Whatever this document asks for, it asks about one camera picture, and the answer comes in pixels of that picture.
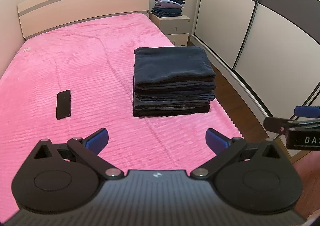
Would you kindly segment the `clothes on wardrobe shelf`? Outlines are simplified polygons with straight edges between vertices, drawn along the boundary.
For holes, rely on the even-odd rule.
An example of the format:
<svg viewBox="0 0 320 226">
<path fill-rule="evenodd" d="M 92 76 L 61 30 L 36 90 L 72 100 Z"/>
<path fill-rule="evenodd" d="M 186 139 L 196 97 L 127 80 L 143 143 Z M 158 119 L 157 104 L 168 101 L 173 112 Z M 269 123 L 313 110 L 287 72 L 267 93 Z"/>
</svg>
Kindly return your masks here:
<svg viewBox="0 0 320 226">
<path fill-rule="evenodd" d="M 151 13 L 157 17 L 180 17 L 185 0 L 155 0 Z"/>
</svg>

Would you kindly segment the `pink plush bed blanket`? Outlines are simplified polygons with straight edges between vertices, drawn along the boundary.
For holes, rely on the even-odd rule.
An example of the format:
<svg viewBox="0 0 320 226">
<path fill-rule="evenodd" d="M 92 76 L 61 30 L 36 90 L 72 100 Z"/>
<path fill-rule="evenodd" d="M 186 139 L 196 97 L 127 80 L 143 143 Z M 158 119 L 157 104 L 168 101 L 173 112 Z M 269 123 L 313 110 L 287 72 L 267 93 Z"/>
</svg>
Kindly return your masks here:
<svg viewBox="0 0 320 226">
<path fill-rule="evenodd" d="M 132 114 L 134 51 L 169 47 L 140 13 L 87 21 L 27 40 L 1 77 L 1 221 L 17 205 L 11 182 L 37 142 L 65 143 L 100 128 L 100 156 L 123 171 L 185 170 L 213 158 L 207 129 L 240 132 L 217 100 L 208 113 L 136 118 Z M 71 116 L 56 119 L 57 94 L 71 90 Z"/>
</svg>

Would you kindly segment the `stack of folded dark clothes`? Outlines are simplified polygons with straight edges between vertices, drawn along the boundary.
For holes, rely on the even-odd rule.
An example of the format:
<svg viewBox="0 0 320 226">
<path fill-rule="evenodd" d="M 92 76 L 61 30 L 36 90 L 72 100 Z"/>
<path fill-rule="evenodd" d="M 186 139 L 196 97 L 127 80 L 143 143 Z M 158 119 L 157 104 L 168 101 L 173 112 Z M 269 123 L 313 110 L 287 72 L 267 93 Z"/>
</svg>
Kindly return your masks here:
<svg viewBox="0 0 320 226">
<path fill-rule="evenodd" d="M 142 84 L 133 82 L 132 109 L 135 117 L 168 117 L 208 113 L 215 99 L 215 79 Z"/>
</svg>

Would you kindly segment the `wooden bed headboard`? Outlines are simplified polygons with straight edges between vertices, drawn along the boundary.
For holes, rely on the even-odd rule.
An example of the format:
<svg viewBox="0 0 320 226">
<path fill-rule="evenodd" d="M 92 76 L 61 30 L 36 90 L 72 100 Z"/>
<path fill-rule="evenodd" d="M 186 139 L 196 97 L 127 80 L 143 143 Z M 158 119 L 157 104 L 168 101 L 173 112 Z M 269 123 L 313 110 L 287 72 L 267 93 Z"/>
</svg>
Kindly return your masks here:
<svg viewBox="0 0 320 226">
<path fill-rule="evenodd" d="M 25 39 L 75 22 L 149 11 L 149 0 L 25 0 L 18 4 Z"/>
</svg>

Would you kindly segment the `black smartphone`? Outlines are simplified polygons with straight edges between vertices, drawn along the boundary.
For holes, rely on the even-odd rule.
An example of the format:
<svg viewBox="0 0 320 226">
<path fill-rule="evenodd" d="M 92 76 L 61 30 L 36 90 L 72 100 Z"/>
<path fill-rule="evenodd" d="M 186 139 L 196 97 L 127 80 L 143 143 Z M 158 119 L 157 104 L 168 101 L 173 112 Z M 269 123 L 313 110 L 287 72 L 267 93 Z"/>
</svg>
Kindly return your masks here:
<svg viewBox="0 0 320 226">
<path fill-rule="evenodd" d="M 71 116 L 71 90 L 59 92 L 56 101 L 56 119 L 61 120 Z"/>
</svg>

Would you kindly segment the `dark navy fleece pants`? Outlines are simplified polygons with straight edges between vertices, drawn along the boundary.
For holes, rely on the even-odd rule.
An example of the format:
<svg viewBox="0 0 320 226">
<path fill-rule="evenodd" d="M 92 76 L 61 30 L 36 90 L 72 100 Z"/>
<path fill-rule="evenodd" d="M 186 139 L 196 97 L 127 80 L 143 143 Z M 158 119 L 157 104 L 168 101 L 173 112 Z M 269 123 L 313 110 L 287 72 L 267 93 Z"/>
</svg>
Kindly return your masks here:
<svg viewBox="0 0 320 226">
<path fill-rule="evenodd" d="M 200 47 L 140 47 L 134 54 L 135 89 L 216 88 L 215 73 Z"/>
</svg>

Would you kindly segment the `sliding door wardrobe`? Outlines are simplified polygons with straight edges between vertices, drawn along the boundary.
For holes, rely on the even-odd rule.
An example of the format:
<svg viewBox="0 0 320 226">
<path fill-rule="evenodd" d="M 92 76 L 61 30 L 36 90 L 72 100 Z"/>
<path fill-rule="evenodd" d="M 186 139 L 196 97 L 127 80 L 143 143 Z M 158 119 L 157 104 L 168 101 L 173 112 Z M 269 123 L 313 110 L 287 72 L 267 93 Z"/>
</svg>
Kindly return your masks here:
<svg viewBox="0 0 320 226">
<path fill-rule="evenodd" d="M 200 0 L 194 35 L 265 113 L 319 105 L 319 0 Z"/>
</svg>

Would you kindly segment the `beige bedside nightstand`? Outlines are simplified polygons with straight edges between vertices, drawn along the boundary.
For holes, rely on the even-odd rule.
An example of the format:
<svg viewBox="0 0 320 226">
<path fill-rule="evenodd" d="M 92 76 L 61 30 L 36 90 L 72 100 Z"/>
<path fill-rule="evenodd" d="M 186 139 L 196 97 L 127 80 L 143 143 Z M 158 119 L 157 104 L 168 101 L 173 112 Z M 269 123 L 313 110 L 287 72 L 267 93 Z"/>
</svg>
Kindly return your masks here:
<svg viewBox="0 0 320 226">
<path fill-rule="evenodd" d="M 185 47 L 189 41 L 192 20 L 186 15 L 177 17 L 157 17 L 150 13 L 150 20 L 176 47 Z"/>
</svg>

